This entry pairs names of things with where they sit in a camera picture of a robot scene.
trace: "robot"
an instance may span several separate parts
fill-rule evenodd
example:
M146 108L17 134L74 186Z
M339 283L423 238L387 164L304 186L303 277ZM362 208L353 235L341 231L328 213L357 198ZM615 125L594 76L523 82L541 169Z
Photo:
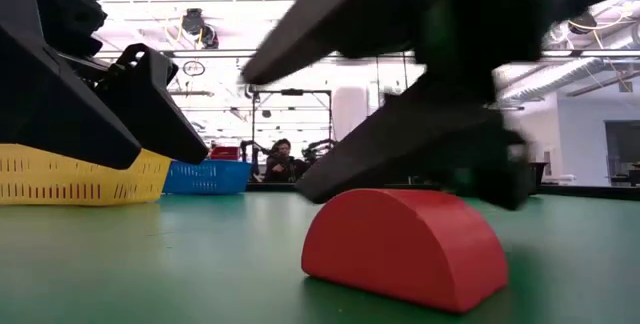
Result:
M142 148L191 164L207 155L166 86L178 68L143 44L93 58L107 16L96 0L0 0L0 143L115 169Z
M306 148L302 149L302 157L308 166L312 166L320 158L325 156L327 152L331 151L337 143L338 142L333 139L324 139L310 143Z
M464 184L480 199L516 210L531 189L528 147L492 109L492 70L538 60L554 23L600 1L297 0L243 78L267 85L333 52L358 59L413 51L428 70L318 160L298 191L324 203L349 189L421 175L454 191ZM499 36L486 35L496 22L508 24Z

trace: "red half-cylinder block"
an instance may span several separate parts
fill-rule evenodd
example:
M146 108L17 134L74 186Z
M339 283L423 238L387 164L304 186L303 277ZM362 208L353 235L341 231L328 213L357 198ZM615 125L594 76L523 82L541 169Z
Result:
M456 196L357 189L331 199L304 243L312 277L465 313L507 285L507 262L484 218Z

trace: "blue plastic basket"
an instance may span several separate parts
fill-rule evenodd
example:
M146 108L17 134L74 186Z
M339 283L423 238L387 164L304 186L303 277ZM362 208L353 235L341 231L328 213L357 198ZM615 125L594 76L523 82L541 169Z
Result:
M200 165L171 162L165 194L242 193L247 189L251 164L235 160L205 160Z

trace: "laboratory table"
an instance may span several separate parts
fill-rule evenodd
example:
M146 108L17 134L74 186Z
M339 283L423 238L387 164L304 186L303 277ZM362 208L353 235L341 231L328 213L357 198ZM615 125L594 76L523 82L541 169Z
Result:
M500 238L510 283L461 317L307 278L321 206L294 193L0 207L0 323L640 323L640 203L468 203Z

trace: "person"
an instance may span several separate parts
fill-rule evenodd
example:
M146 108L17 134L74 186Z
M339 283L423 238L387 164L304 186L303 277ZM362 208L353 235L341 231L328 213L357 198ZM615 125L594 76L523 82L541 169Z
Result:
M264 182L295 183L308 169L305 162L295 159L291 155L291 142L287 139L278 140L267 157L267 169Z

